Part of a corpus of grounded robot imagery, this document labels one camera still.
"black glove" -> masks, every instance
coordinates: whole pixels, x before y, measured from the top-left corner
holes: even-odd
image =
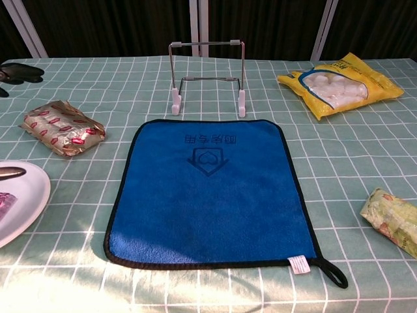
[[[0,82],[10,85],[20,85],[24,82],[40,83],[43,81],[43,70],[19,63],[6,63],[0,65]],[[7,91],[0,88],[0,97],[8,97]]]

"green checkered tablecloth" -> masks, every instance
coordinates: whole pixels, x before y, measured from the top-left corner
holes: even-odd
[[[0,312],[410,312],[417,260],[374,231],[359,212],[375,187],[417,205],[417,63],[370,60],[404,88],[396,100],[318,122],[276,76],[310,62],[246,61],[245,119],[282,127],[324,256],[349,280],[337,288],[318,268],[133,270],[107,261],[104,232],[137,128],[152,119],[238,119],[231,82],[188,82],[171,115],[169,58],[26,59],[40,84],[4,85],[0,160],[26,160],[51,179],[36,222],[0,248]],[[177,78],[239,77],[240,61],[176,57]],[[70,160],[18,125],[25,112],[69,100],[106,126],[107,138]]]

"blue towel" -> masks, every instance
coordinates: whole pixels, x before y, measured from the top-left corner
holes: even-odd
[[[321,255],[281,129],[263,120],[145,123],[104,249],[149,269],[289,265],[303,255],[347,286]]]

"towel black trim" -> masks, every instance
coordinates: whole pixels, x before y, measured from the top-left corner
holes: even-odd
[[[268,121],[266,119],[257,119],[257,120],[251,120],[251,121],[220,121],[220,122],[217,122],[217,121],[178,121],[178,120],[169,120],[169,119],[155,119],[155,120],[152,120],[152,121],[149,121],[149,122],[146,122],[146,123],[142,124],[139,127],[139,129],[137,130],[137,132],[134,136],[132,145],[130,146],[129,154],[128,154],[128,157],[127,157],[127,160],[126,160],[126,166],[124,167],[122,181],[121,181],[121,184],[120,184],[120,187],[119,187],[119,192],[117,193],[117,197],[116,197],[116,200],[115,200],[115,205],[113,206],[113,209],[111,211],[109,224],[107,226],[106,235],[104,237],[104,253],[105,253],[106,257],[111,262],[119,264],[119,265],[123,265],[123,266],[126,266],[126,267],[131,267],[131,268],[134,268],[134,269],[156,269],[156,270],[224,269],[224,268],[272,267],[272,266],[288,266],[288,265],[290,265],[289,260],[223,262],[223,263],[198,263],[198,264],[194,264],[194,263],[191,263],[191,264],[188,264],[188,263],[182,263],[182,264],[142,263],[142,262],[135,262],[135,261],[130,261],[130,260],[119,258],[119,257],[115,256],[114,254],[112,254],[111,251],[110,251],[110,233],[111,233],[111,229],[113,227],[113,222],[115,220],[117,207],[119,205],[119,200],[122,196],[124,183],[125,183],[125,180],[126,180],[128,169],[129,169],[130,158],[132,156],[137,137],[139,136],[139,134],[141,133],[141,131],[143,130],[143,128],[146,125],[151,124],[151,123],[256,123],[256,122],[260,122],[260,121],[267,122],[267,123],[270,123],[270,124],[274,125],[277,128],[277,130],[280,134],[281,141],[282,141],[283,147],[285,149],[285,154],[287,155],[287,160],[288,160],[288,163],[289,163],[289,167],[290,167],[291,173],[293,175],[293,181],[295,183],[295,186],[296,186],[297,191],[298,191],[298,195],[300,197],[300,202],[301,202],[304,218],[306,219],[309,234],[310,234],[311,240],[313,242],[315,253],[317,255],[316,258],[308,258],[307,262],[309,263],[309,265],[318,266],[323,271],[323,273],[326,274],[326,276],[332,282],[334,282],[337,286],[339,286],[340,288],[343,288],[343,289],[347,288],[348,287],[348,282],[347,282],[346,276],[342,273],[342,271],[340,271],[339,268],[337,268],[334,264],[332,264],[328,260],[326,260],[321,253],[319,242],[318,242],[318,240],[315,236],[313,225],[311,224],[311,220],[310,220],[308,212],[307,212],[307,207],[306,207],[306,203],[304,201],[304,196],[302,194],[300,183],[298,182],[298,179],[297,179],[297,176],[296,176],[293,160],[291,158],[291,155],[290,155],[290,152],[289,152],[289,149],[288,149],[288,145],[287,145],[287,142],[285,141],[285,136],[282,132],[282,129],[278,125],[276,125],[276,124],[274,124],[271,121]]]

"food package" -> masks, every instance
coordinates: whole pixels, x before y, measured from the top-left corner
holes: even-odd
[[[332,64],[278,76],[278,81],[301,96],[318,120],[404,92],[352,53]]]
[[[417,259],[417,207],[377,188],[360,214],[377,231]]]
[[[103,125],[67,101],[54,101],[25,115],[20,125],[58,155],[71,157],[104,140]]]
[[[0,220],[6,216],[10,208],[16,202],[16,197],[7,192],[0,192]]]

